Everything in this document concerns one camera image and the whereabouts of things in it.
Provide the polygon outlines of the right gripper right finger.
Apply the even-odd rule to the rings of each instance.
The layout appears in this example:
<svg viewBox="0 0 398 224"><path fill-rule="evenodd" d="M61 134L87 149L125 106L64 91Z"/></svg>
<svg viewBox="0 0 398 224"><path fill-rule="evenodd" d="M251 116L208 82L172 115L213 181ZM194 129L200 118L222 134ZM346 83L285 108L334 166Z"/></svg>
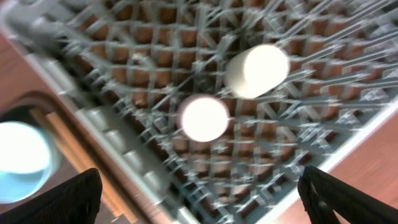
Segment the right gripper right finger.
<svg viewBox="0 0 398 224"><path fill-rule="evenodd" d="M397 209L342 182L314 166L306 166L297 190L312 223L397 224Z"/></svg>

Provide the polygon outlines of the pink plastic cup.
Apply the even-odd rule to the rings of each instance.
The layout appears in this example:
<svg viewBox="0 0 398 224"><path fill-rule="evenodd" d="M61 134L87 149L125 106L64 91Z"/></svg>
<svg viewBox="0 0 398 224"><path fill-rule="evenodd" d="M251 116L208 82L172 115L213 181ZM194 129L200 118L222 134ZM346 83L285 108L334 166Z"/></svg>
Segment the pink plastic cup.
<svg viewBox="0 0 398 224"><path fill-rule="evenodd" d="M211 95L194 94L184 99L177 110L177 125L196 142L210 142L224 134L230 112L224 102Z"/></svg>

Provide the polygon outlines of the light blue bowl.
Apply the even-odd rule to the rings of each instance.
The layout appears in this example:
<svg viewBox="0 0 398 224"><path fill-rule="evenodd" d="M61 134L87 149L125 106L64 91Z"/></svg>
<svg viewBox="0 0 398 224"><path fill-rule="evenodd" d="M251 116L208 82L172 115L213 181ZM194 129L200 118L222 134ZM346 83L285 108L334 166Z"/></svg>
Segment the light blue bowl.
<svg viewBox="0 0 398 224"><path fill-rule="evenodd" d="M1 203L35 194L61 163L49 131L20 121L1 123Z"/></svg>

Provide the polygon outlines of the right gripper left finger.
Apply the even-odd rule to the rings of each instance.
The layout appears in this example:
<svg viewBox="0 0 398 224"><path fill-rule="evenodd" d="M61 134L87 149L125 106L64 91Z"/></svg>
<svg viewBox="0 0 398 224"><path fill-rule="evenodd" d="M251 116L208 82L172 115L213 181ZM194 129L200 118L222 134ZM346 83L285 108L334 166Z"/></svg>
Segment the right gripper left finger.
<svg viewBox="0 0 398 224"><path fill-rule="evenodd" d="M103 184L90 168L46 193L1 214L1 224L94 224Z"/></svg>

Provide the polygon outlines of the grey dishwasher rack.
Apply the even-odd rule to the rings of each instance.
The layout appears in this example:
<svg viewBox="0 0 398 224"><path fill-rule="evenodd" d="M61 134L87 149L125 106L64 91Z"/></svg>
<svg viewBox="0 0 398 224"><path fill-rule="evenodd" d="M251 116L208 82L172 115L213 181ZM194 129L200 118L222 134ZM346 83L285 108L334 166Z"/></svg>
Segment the grey dishwasher rack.
<svg viewBox="0 0 398 224"><path fill-rule="evenodd" d="M269 223L305 166L329 171L397 111L397 2L2 1L16 46L139 198L175 223ZM253 99L224 83L261 44L290 59ZM196 142L180 103L214 96L227 130Z"/></svg>

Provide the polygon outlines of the small white cup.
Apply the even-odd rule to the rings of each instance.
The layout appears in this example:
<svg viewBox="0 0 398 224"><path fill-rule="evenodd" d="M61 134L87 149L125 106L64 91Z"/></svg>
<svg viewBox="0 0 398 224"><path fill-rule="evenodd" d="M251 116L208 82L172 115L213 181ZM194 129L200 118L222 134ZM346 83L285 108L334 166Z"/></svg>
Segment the small white cup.
<svg viewBox="0 0 398 224"><path fill-rule="evenodd" d="M289 56L281 48L261 44L241 52L227 63L224 83L234 96L253 99L280 85L289 70Z"/></svg>

